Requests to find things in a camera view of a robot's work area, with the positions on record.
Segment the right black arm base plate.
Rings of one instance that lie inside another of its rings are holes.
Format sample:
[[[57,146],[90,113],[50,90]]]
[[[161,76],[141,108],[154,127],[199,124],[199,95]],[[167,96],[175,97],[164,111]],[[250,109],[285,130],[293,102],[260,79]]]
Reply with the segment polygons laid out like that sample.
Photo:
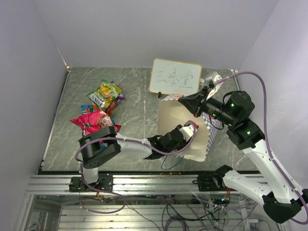
[[[192,181],[192,183],[198,186],[198,190],[200,192],[227,190],[227,187],[224,184],[222,177],[217,175],[199,175],[196,180]]]

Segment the yellow green snack packet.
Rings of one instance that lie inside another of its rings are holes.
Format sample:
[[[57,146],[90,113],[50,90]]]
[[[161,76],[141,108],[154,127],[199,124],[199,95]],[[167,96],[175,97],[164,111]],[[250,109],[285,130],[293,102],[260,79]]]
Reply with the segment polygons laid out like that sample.
[[[106,110],[121,93],[121,88],[114,82],[102,79],[100,86],[87,96],[99,109]]]

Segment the red snack packet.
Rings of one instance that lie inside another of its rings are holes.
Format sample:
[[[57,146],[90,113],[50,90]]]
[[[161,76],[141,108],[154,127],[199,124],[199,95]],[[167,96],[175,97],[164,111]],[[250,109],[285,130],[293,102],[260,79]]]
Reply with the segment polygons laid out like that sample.
[[[110,116],[102,110],[80,115],[78,118],[71,119],[70,121],[81,128],[83,137],[105,127],[113,127],[116,132],[119,132],[121,129],[121,125],[116,124]]]

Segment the orange snack packet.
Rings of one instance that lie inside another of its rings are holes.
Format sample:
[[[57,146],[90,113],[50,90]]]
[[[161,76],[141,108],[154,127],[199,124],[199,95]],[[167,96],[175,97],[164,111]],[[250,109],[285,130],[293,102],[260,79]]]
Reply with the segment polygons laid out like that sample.
[[[111,115],[111,113],[113,112],[114,108],[116,107],[116,103],[111,103],[107,108],[105,109],[101,109],[100,107],[98,107],[96,104],[92,103],[92,108],[93,111],[97,111],[97,110],[103,110],[104,112],[106,112],[109,116]]]

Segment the brown m&m packet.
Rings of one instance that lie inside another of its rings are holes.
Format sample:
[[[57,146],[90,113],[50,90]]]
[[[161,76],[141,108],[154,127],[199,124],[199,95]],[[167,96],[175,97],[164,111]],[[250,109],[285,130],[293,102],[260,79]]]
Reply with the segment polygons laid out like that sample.
[[[81,106],[81,114],[82,115],[86,115],[86,114],[90,114],[93,112],[93,107],[91,104],[88,105],[82,105]]]

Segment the purple snack packet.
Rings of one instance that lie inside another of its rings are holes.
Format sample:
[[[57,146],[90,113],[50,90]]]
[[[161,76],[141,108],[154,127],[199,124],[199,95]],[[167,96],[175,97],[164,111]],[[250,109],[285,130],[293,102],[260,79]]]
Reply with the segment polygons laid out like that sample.
[[[111,105],[111,106],[116,106],[120,101],[125,100],[125,99],[126,99],[126,98],[125,98],[125,96],[123,95],[123,93],[120,93],[120,94],[118,95],[118,97],[117,97],[116,99],[114,99],[110,105]]]

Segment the blue checkered paper bag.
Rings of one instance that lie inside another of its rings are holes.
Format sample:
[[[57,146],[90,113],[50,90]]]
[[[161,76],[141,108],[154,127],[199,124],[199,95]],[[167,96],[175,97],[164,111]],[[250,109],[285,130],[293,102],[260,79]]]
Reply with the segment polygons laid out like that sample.
[[[175,130],[183,136],[184,144],[178,148],[183,149],[190,141],[192,135],[194,140],[183,152],[176,154],[179,160],[170,167],[166,167],[166,160],[171,158],[166,156],[162,162],[163,170],[171,170],[178,166],[184,159],[195,162],[205,161],[211,145],[215,139],[217,131],[222,128],[222,123],[213,119],[205,113],[200,117],[194,117],[178,99],[182,94],[170,94],[161,100],[158,107],[158,129],[159,135],[166,135],[168,132]]]

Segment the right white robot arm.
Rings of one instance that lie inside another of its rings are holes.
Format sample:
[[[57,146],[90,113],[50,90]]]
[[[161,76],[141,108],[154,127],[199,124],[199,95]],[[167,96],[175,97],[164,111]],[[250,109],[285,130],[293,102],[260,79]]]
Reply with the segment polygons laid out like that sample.
[[[275,222],[284,223],[307,208],[308,191],[296,183],[267,146],[265,134],[250,118],[255,105],[245,91],[228,93],[226,103],[207,98],[202,92],[179,98],[195,117],[202,113],[227,126],[227,135],[235,146],[255,164],[267,185],[238,173],[223,165],[216,170],[212,185],[221,191],[226,187],[250,197],[263,206],[265,213]]]

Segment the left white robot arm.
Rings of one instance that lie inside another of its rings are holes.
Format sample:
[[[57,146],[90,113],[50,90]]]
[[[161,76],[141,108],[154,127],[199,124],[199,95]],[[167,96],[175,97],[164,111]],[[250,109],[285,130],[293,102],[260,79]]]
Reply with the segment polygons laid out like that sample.
[[[135,139],[117,133],[108,126],[79,139],[80,148],[75,159],[80,163],[81,185],[87,191],[98,186],[98,168],[119,154],[124,157],[156,160],[163,156],[175,155],[186,150],[195,136],[192,124],[177,125],[165,135]]]

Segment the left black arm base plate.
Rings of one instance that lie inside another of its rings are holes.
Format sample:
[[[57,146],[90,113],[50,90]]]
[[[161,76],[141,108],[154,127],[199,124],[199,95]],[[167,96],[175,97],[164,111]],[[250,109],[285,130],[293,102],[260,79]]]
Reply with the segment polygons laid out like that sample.
[[[98,180],[95,183],[90,183],[90,186],[97,190],[104,190],[111,192],[113,189],[113,177],[109,174],[98,174]],[[69,183],[69,192],[72,193],[83,193],[93,192],[86,184],[84,184],[81,177],[72,177]]]

